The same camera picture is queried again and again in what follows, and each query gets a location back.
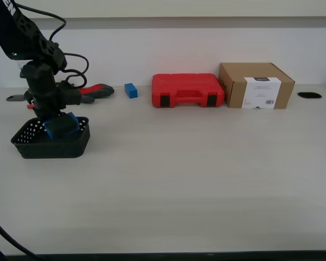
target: red handled tool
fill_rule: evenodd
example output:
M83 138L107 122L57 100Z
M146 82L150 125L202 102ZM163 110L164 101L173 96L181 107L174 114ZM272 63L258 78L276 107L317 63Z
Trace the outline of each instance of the red handled tool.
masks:
M93 103L95 99L105 98L115 92L114 88L106 84L96 84L92 87L81 88L79 92L82 94L81 103ZM28 109L33 109L35 105L28 104Z

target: white wall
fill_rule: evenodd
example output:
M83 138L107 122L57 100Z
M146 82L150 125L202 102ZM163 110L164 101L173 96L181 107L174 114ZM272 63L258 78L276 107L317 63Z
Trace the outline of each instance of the white wall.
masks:
M38 24L46 36L57 25ZM55 41L64 52L89 58L90 84L149 85L156 73L218 74L224 61L273 62L298 84L326 86L326 20L321 19L71 20ZM69 68L84 66L82 60L68 60ZM0 87L24 86L17 64L0 48Z

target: brown cardboard box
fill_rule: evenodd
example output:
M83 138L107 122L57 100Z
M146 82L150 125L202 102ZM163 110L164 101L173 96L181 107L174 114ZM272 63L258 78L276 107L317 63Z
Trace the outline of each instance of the brown cardboard box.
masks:
M272 63L221 63L219 80L225 90L229 108L242 108L247 80L245 77L275 77L281 81L274 109L285 109L290 99L294 80Z

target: white label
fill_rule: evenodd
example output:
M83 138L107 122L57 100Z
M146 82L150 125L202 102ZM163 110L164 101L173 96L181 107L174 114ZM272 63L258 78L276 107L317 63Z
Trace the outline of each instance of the white label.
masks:
M242 108L274 109L281 81L274 77L245 77L245 80L248 84L246 86Z

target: cardboard box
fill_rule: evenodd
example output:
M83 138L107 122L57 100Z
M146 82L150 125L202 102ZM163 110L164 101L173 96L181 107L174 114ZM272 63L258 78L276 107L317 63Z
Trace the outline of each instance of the cardboard box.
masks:
M294 87L272 63L221 63L219 80L229 108L285 109Z

